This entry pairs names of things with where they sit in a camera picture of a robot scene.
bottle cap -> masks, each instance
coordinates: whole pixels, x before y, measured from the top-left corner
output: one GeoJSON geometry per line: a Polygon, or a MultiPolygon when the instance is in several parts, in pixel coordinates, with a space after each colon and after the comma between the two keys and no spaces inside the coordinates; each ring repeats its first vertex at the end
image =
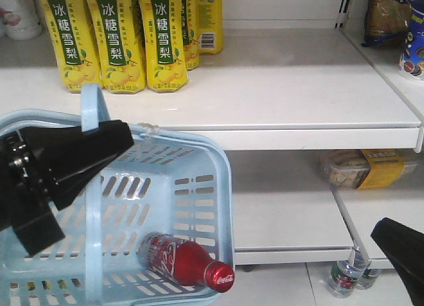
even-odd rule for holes
{"type": "Polygon", "coordinates": [[[231,266],[220,261],[209,265],[205,273],[205,283],[211,289],[224,293],[234,284],[235,274],[231,266]]]}

coca-cola bottle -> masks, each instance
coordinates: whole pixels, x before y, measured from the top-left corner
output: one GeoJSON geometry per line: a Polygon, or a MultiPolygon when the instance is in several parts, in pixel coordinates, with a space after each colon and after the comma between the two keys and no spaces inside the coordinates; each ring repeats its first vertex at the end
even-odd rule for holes
{"type": "Polygon", "coordinates": [[[234,284],[232,267],[212,259],[198,243],[169,234],[146,235],[138,248],[138,260],[182,286],[204,285],[224,293],[234,284]]]}

black object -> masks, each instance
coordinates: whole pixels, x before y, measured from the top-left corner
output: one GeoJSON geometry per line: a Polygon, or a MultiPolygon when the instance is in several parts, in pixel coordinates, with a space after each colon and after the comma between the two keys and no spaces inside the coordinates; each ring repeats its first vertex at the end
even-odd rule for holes
{"type": "Polygon", "coordinates": [[[25,127],[0,138],[0,231],[12,226],[32,256],[65,236],[50,210],[74,202],[87,183],[134,144],[129,126],[25,127]]]}
{"type": "Polygon", "coordinates": [[[393,264],[412,303],[424,306],[424,234],[384,218],[371,237],[393,264]]]}

tiled floor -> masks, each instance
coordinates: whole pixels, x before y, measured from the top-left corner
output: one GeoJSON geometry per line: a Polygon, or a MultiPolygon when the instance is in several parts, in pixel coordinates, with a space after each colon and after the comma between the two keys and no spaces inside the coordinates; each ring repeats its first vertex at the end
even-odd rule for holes
{"type": "Polygon", "coordinates": [[[384,270],[374,286],[356,290],[346,299],[333,297],[326,288],[330,263],[257,266],[237,270],[235,286],[214,306],[412,306],[400,277],[384,270]]]}

light blue plastic basket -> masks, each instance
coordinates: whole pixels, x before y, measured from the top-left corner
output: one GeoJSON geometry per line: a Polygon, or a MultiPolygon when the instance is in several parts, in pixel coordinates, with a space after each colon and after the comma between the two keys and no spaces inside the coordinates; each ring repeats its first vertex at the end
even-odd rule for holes
{"type": "MultiPolygon", "coordinates": [[[[93,129],[109,114],[96,85],[79,116],[21,110],[0,118],[0,136],[27,126],[93,129]]],[[[94,178],[74,203],[52,210],[66,238],[33,257],[0,232],[0,306],[210,305],[219,293],[183,287],[143,269],[142,237],[160,231],[202,244],[233,265],[231,171],[202,136],[130,125],[135,145],[94,178]]]]}

